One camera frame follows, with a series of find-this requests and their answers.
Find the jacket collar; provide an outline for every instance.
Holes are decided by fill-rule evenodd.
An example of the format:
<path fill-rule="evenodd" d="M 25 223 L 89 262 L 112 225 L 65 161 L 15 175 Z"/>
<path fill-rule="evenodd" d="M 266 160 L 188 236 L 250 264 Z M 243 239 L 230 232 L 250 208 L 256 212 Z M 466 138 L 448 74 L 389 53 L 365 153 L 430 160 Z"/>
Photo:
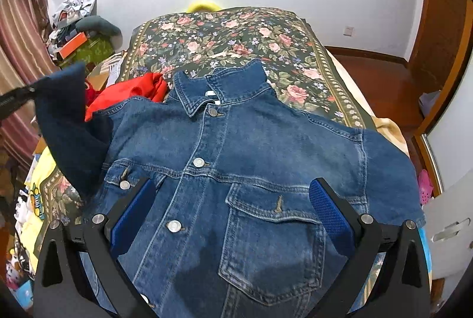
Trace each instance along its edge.
<path fill-rule="evenodd" d="M 204 103 L 219 100 L 222 106 L 229 105 L 248 100 L 271 88 L 259 59 L 253 59 L 243 67 L 217 68 L 214 74 L 202 78 L 190 79 L 179 71 L 174 74 L 173 81 L 174 90 L 169 96 L 182 103 L 189 117 Z"/>

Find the baseboard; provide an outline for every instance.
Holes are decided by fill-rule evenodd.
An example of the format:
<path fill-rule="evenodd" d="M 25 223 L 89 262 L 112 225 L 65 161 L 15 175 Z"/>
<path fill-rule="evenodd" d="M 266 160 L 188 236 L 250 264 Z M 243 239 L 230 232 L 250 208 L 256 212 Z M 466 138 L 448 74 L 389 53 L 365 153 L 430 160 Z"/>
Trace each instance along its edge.
<path fill-rule="evenodd" d="M 325 46 L 325 47 L 333 55 L 359 56 L 361 58 L 379 59 L 381 61 L 399 63 L 406 68 L 408 64 L 408 62 L 403 57 L 400 57 L 400 56 L 376 53 L 374 51 L 368 51 L 368 50 L 359 50 L 357 48 L 335 47 L 335 46 Z"/>

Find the pink item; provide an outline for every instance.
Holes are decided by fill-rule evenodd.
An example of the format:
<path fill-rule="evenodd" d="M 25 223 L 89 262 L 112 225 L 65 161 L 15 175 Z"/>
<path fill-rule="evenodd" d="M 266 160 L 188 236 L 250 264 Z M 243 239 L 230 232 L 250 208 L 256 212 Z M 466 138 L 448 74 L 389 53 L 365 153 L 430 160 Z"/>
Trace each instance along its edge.
<path fill-rule="evenodd" d="M 419 184 L 420 204 L 425 205 L 432 198 L 434 191 L 434 186 L 432 186 L 427 170 L 420 172 L 417 183 Z"/>

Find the green bag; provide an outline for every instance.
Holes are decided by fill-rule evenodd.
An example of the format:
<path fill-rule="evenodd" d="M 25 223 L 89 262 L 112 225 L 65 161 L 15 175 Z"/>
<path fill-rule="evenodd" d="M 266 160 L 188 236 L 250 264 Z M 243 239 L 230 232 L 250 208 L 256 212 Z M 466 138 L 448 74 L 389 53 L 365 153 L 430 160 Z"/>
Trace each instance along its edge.
<path fill-rule="evenodd" d="M 101 61 L 107 59 L 115 52 L 109 38 L 97 35 L 88 39 L 80 45 L 73 53 L 65 58 L 59 67 L 61 69 L 70 66 L 78 61 L 86 63 L 87 72 L 90 73 Z"/>

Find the metal screw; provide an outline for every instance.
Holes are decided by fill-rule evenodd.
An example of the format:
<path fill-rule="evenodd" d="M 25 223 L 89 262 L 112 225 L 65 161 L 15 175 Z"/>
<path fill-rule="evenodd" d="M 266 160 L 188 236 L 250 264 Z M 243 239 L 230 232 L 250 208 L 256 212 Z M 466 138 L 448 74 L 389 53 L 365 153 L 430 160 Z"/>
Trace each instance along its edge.
<path fill-rule="evenodd" d="M 51 227 L 53 230 L 59 226 L 59 220 L 55 219 L 53 220 L 50 224 L 49 227 Z"/>
<path fill-rule="evenodd" d="M 373 223 L 373 217 L 370 216 L 369 214 L 363 214 L 363 215 L 361 216 L 361 221 L 362 221 L 363 223 L 366 223 L 367 225 L 370 225 L 370 224 Z"/>
<path fill-rule="evenodd" d="M 413 220 L 407 220 L 406 226 L 407 228 L 410 228 L 411 230 L 414 230 L 417 227 L 417 225 L 415 224 Z"/>
<path fill-rule="evenodd" d="M 102 214 L 97 214 L 92 218 L 92 222 L 98 225 L 99 223 L 102 223 L 104 219 L 105 217 Z"/>

